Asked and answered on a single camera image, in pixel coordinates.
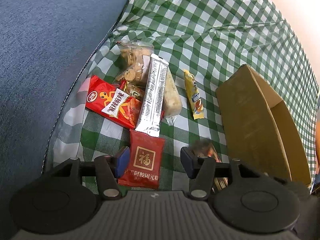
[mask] brown cardboard box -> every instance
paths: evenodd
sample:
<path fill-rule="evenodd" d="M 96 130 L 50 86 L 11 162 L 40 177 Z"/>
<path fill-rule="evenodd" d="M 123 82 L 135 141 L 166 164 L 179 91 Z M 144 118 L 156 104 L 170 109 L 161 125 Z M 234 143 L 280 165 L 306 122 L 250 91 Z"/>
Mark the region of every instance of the brown cardboard box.
<path fill-rule="evenodd" d="M 242 65 L 216 90 L 228 155 L 270 176 L 311 183 L 307 157 L 283 99 Z"/>

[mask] silver wrapper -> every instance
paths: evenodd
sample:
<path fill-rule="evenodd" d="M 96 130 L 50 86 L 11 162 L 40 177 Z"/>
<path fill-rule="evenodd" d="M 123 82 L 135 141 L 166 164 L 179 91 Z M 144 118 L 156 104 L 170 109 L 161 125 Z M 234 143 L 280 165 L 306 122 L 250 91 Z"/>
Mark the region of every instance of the silver wrapper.
<path fill-rule="evenodd" d="M 156 54 L 152 54 L 150 58 L 146 93 L 135 130 L 159 137 L 164 87 L 169 63 Z"/>

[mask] blue upholstery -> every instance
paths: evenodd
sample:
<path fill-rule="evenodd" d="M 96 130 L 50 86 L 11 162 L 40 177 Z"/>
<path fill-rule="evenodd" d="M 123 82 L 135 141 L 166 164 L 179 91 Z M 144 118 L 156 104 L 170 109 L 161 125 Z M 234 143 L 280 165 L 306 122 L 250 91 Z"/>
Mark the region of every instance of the blue upholstery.
<path fill-rule="evenodd" d="M 0 0 L 0 239 L 12 194 L 41 175 L 63 100 L 127 0 Z"/>

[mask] red packet with gold character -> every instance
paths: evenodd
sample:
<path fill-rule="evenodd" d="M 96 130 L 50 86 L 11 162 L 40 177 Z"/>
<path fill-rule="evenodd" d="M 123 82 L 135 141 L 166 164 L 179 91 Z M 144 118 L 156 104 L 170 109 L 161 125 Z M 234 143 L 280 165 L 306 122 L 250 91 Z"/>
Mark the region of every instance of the red packet with gold character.
<path fill-rule="evenodd" d="M 123 127 L 134 129 L 141 102 L 97 76 L 92 76 L 85 106 Z"/>
<path fill-rule="evenodd" d="M 164 139 L 130 130 L 130 141 L 130 161 L 118 183 L 158 189 Z"/>

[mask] yellow cartoon figure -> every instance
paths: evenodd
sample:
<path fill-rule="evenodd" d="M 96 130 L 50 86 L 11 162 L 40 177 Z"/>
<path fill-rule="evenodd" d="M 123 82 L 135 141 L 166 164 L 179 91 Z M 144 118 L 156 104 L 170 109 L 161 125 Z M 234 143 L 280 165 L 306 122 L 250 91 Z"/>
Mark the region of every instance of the yellow cartoon figure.
<path fill-rule="evenodd" d="M 109 94 L 107 94 L 106 92 L 101 92 L 100 93 L 100 97 L 101 98 L 105 98 L 106 100 L 104 101 L 104 106 L 107 106 L 107 103 L 110 103 L 112 101 L 112 94 L 111 93 L 115 93 L 115 91 L 110 91 Z M 125 119 L 129 119 L 129 117 L 127 116 L 127 114 L 125 113 L 124 109 L 122 108 L 123 106 L 127 106 L 128 103 L 123 103 L 121 104 L 121 106 L 119 106 L 119 111 L 120 113 L 124 116 Z"/>

